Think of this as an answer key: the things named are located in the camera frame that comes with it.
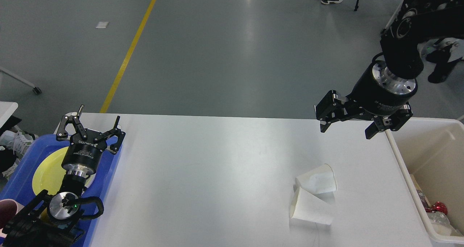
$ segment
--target paper cup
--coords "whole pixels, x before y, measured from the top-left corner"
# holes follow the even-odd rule
[[[295,178],[295,182],[297,186],[312,194],[322,194],[337,190],[334,172],[328,164],[323,164],[306,174],[298,176]]]
[[[290,206],[290,217],[330,225],[334,211],[330,204],[298,187]]]
[[[0,237],[5,238],[3,227],[21,210],[23,205],[13,199],[3,199],[0,201]]]

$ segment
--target white bin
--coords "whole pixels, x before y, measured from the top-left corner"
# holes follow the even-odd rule
[[[431,203],[446,204],[451,225],[464,233],[464,125],[451,119],[411,118],[386,135],[430,237],[464,244],[464,237],[435,232],[409,176],[414,174]]]

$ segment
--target red object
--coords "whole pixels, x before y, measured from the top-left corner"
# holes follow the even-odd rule
[[[440,201],[437,201],[434,205],[432,205],[432,211],[441,212],[446,215],[448,214],[448,209],[446,208],[446,205]]]

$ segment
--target grey floor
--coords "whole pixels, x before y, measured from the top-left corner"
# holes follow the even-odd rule
[[[380,52],[401,0],[353,12],[355,1],[157,0],[108,112],[315,118],[313,105],[348,94]],[[0,65],[43,90],[4,78],[0,100],[19,104],[23,129],[52,133],[81,103],[100,110],[149,2],[0,0]],[[463,70],[440,85],[421,75],[415,115],[463,115]]]

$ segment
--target chair wheel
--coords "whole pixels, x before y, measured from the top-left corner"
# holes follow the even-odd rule
[[[32,89],[32,91],[34,92],[34,94],[38,95],[38,94],[41,94],[42,93],[42,90],[40,90],[40,88],[38,87],[35,87]]]

